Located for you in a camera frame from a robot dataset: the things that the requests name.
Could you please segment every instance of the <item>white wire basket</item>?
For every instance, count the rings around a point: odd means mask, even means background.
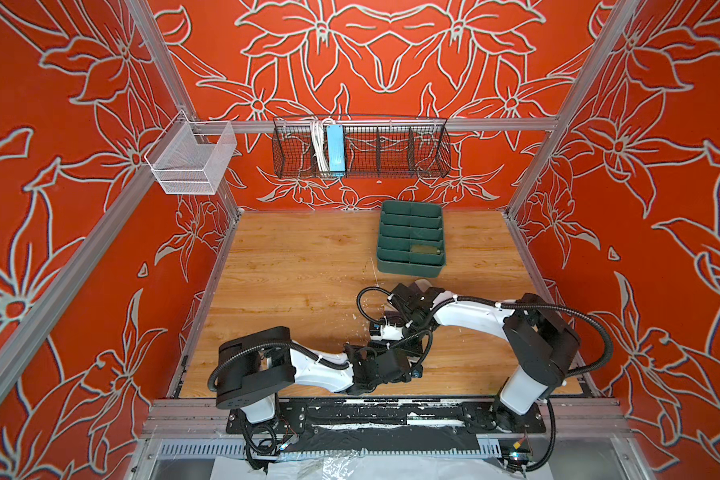
[[[199,124],[213,123],[219,135],[195,133]],[[190,121],[183,111],[174,117],[160,138],[145,155],[157,182],[167,194],[213,195],[224,178],[230,159],[237,148],[237,138],[229,121]]]

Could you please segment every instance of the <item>green plastic tray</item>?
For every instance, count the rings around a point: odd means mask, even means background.
[[[433,246],[438,254],[411,252],[412,245]],[[445,266],[443,209],[434,204],[386,200],[382,204],[376,248],[385,274],[434,278]]]

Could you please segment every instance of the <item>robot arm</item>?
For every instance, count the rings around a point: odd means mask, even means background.
[[[242,408],[250,422],[257,423],[274,417],[274,394],[294,383],[361,395],[381,383],[410,382],[423,374],[421,361],[412,365],[411,358],[425,355],[424,334],[431,341],[439,326],[460,326],[508,341],[518,357],[519,367],[496,397],[496,414],[506,420],[499,425],[507,426],[513,417],[528,412],[538,398],[546,398],[562,385],[580,344],[576,332],[556,312],[515,310],[458,297],[431,287],[426,280],[398,285],[390,301],[396,310],[371,325],[372,340],[367,346],[346,345],[339,354],[304,349],[310,356],[287,348],[265,350],[265,369],[259,352],[252,351],[219,374],[216,406]],[[541,299],[527,293],[519,304],[534,302]],[[391,324],[389,319],[395,317],[404,323]],[[268,342],[291,342],[289,329],[276,327],[224,343],[219,348],[220,364]],[[346,367],[339,370],[337,365]]]

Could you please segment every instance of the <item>orange wall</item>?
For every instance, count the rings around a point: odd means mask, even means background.
[[[720,478],[720,2],[642,3],[518,223],[659,478]]]
[[[614,2],[150,4],[202,118],[269,120],[309,112],[555,115]],[[245,134],[227,181],[238,203],[256,210],[371,208],[387,198],[499,208],[542,138],[455,134],[446,178],[325,182],[274,178],[269,138]]]
[[[122,2],[0,2],[0,347],[175,112]],[[219,202],[151,188],[0,406],[0,478],[124,474],[227,230]]]

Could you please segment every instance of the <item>white cable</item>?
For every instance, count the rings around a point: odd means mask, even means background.
[[[309,129],[312,132],[312,146],[315,148],[315,158],[317,159],[317,168],[319,168],[321,172],[327,172],[331,169],[328,165],[328,159],[326,159],[326,155],[323,153],[323,145],[325,145],[326,141],[324,126],[334,123],[336,122],[332,118],[325,118],[323,120],[317,120],[315,118],[309,123]]]

